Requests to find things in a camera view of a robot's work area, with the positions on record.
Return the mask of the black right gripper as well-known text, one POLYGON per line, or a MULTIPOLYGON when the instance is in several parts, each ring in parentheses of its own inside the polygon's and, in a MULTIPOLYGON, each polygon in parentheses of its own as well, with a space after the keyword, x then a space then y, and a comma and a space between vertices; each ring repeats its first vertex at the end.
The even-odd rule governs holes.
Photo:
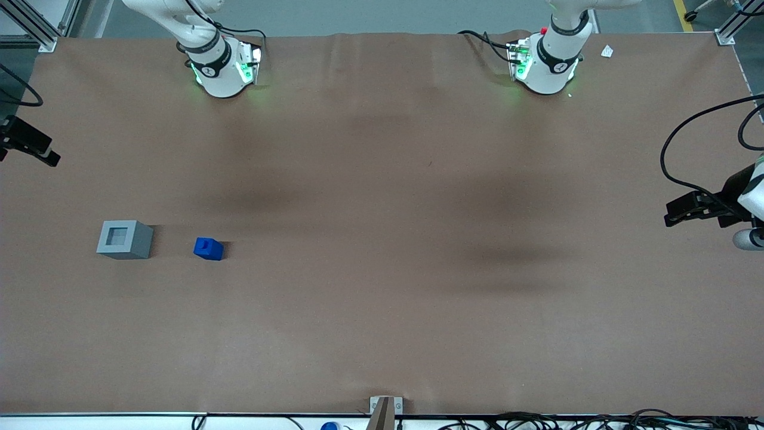
POLYGON ((28 154, 54 168, 60 155, 50 149, 52 139, 19 117, 6 116, 1 123, 0 162, 11 150, 28 154))

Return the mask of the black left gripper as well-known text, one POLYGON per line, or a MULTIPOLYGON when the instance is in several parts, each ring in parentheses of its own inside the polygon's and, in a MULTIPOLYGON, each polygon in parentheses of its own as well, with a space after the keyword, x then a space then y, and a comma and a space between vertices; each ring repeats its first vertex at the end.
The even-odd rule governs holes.
POLYGON ((748 223, 752 228, 756 228, 757 217, 738 202, 738 198, 750 183, 754 171, 755 164, 750 164, 747 168, 731 175, 716 196, 701 191, 691 191, 668 202, 664 216, 665 226, 671 228, 690 220, 717 218, 720 228, 729 228, 737 223, 748 223))

